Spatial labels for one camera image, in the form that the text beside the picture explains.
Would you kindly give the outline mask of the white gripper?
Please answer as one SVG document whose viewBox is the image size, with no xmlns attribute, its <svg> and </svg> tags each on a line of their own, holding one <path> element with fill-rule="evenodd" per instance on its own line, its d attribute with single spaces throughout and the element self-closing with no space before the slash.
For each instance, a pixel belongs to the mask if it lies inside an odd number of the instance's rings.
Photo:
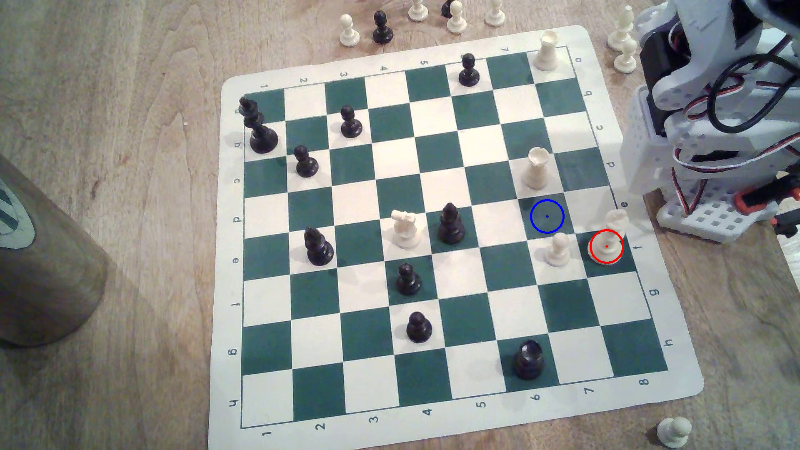
<svg viewBox="0 0 800 450">
<path fill-rule="evenodd" d="M 693 73 L 685 68 L 692 56 L 689 30 L 694 20 L 694 3 L 662 3 L 640 14 L 640 59 L 648 87 L 663 79 L 668 88 L 695 86 Z"/>
</svg>

